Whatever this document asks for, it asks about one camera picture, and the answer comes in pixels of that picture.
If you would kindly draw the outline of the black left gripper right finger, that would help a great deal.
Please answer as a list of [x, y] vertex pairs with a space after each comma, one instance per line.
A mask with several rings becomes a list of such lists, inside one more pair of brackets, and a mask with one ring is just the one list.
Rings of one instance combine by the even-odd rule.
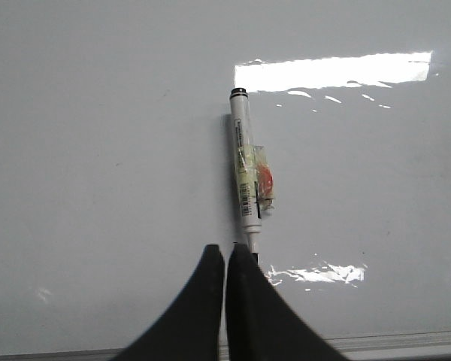
[[236, 244], [226, 281], [230, 360], [345, 360], [286, 304], [249, 248]]

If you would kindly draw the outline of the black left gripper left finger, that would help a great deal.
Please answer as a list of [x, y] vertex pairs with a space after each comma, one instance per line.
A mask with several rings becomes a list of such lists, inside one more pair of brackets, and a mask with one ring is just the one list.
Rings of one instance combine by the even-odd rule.
[[225, 262], [204, 247], [195, 271], [159, 319], [114, 360], [218, 360]]

